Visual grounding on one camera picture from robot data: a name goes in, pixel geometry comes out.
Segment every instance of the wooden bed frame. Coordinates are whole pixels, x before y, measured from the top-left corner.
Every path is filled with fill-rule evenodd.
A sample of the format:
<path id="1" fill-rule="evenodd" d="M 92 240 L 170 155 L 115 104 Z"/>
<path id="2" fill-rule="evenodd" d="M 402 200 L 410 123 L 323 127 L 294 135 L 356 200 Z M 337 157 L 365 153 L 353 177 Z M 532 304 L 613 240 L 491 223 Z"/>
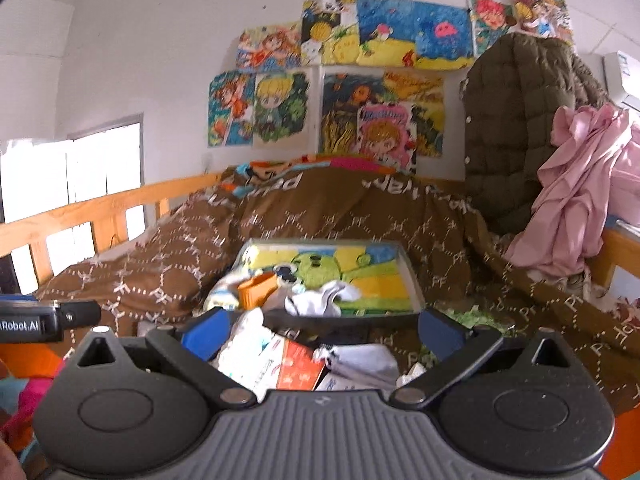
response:
<path id="1" fill-rule="evenodd" d="M 149 184 L 137 189 L 101 196 L 85 202 L 69 204 L 35 216 L 0 225 L 0 256 L 28 245 L 38 284 L 53 276 L 47 236 L 86 222 L 91 223 L 96 254 L 128 241 L 125 211 L 139 205 L 153 204 L 156 219 L 170 210 L 169 200 L 212 186 L 220 173 L 207 173 L 188 178 Z M 422 178 L 425 184 L 436 184 L 447 192 L 464 193 L 464 183 L 457 180 Z M 640 242 L 617 230 L 606 229 L 600 254 L 589 260 L 596 283 L 609 285 L 615 266 L 640 276 Z"/>

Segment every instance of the metal screw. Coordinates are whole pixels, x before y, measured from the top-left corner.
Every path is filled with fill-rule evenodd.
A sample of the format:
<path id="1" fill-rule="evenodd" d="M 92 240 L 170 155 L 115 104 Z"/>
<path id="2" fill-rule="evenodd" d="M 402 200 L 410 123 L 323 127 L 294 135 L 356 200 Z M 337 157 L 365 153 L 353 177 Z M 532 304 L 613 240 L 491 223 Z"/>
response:
<path id="1" fill-rule="evenodd" d="M 228 388 L 220 394 L 220 399 L 227 404 L 246 404 L 251 397 L 251 392 L 245 388 Z"/>
<path id="2" fill-rule="evenodd" d="M 403 404 L 420 404 L 427 396 L 418 388 L 400 388 L 396 391 L 396 400 Z"/>

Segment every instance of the puffer jacket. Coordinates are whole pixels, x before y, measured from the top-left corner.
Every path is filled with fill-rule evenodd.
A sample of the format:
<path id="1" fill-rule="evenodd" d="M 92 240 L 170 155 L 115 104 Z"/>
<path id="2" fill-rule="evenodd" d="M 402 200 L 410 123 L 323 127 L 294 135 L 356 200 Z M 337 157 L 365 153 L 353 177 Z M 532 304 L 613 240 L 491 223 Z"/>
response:
<path id="1" fill-rule="evenodd" d="M 542 190 L 561 106 L 601 107 L 608 96 L 571 48 L 555 38 L 508 34 L 468 72 L 464 91 L 466 194 L 492 232 L 519 233 Z"/>

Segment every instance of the window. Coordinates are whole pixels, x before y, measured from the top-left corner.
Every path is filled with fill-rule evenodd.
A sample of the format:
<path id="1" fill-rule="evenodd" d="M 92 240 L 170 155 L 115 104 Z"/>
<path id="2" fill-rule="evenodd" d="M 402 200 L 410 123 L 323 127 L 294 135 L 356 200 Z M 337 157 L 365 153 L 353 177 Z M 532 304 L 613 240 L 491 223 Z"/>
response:
<path id="1" fill-rule="evenodd" d="M 11 141 L 0 157 L 0 183 L 6 222 L 69 203 L 140 187 L 140 124 L 112 128 L 75 140 Z M 127 235 L 145 230 L 143 207 L 126 212 Z M 91 226 L 83 224 L 47 237 L 54 274 L 94 256 Z M 37 286 L 27 246 L 12 252 L 23 294 Z"/>

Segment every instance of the poster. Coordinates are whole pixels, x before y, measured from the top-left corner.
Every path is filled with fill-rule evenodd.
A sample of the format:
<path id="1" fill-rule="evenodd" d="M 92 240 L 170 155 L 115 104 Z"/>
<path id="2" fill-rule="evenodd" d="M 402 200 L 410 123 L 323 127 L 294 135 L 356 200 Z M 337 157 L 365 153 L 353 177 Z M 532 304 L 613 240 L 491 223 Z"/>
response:
<path id="1" fill-rule="evenodd" d="M 367 105 L 402 104 L 417 155 L 440 156 L 444 134 L 441 77 L 411 71 L 379 75 L 330 74 L 322 94 L 321 153 L 359 153 L 358 112 Z"/>
<path id="2" fill-rule="evenodd" d="M 482 56 L 498 38 L 516 25 L 513 7 L 495 0 L 469 0 L 476 56 Z"/>
<path id="3" fill-rule="evenodd" d="M 307 0 L 301 35 L 302 65 L 355 63 L 360 53 L 356 0 Z"/>
<path id="4" fill-rule="evenodd" d="M 240 36 L 236 66 L 242 72 L 300 66 L 300 22 L 246 29 Z"/>
<path id="5" fill-rule="evenodd" d="M 299 134 L 305 126 L 308 88 L 302 72 L 258 75 L 254 139 L 274 144 Z"/>
<path id="6" fill-rule="evenodd" d="M 306 146 L 301 132 L 308 87 L 302 72 L 232 71 L 217 76 L 209 87 L 209 147 Z"/>
<path id="7" fill-rule="evenodd" d="M 565 0 L 515 0 L 516 17 L 525 32 L 560 38 L 574 46 L 574 33 Z"/>
<path id="8" fill-rule="evenodd" d="M 209 147 L 252 143 L 255 75 L 237 71 L 217 76 L 209 86 Z"/>
<path id="9" fill-rule="evenodd" d="M 473 62 L 468 11 L 413 0 L 357 0 L 363 66 L 455 70 Z"/>
<path id="10" fill-rule="evenodd" d="M 354 152 L 415 173 L 415 131 L 409 128 L 411 103 L 366 104 L 358 110 Z"/>

